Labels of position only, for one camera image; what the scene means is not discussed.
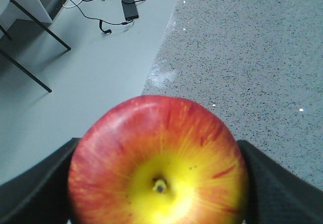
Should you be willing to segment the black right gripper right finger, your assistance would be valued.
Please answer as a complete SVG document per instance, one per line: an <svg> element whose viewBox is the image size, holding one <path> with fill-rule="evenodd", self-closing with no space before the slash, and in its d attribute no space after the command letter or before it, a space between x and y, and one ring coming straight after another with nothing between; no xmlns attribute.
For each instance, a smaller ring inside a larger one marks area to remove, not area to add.
<svg viewBox="0 0 323 224"><path fill-rule="evenodd" d="M246 140L239 140L250 192L247 223L322 223L322 190L283 168Z"/></svg>

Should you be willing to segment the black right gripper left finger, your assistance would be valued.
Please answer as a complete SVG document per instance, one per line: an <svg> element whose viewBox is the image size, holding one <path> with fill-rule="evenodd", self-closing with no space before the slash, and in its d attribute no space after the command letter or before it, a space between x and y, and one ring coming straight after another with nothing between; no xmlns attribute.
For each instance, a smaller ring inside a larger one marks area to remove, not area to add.
<svg viewBox="0 0 323 224"><path fill-rule="evenodd" d="M67 223L68 173L79 142L72 138L48 157L1 185L1 223Z"/></svg>

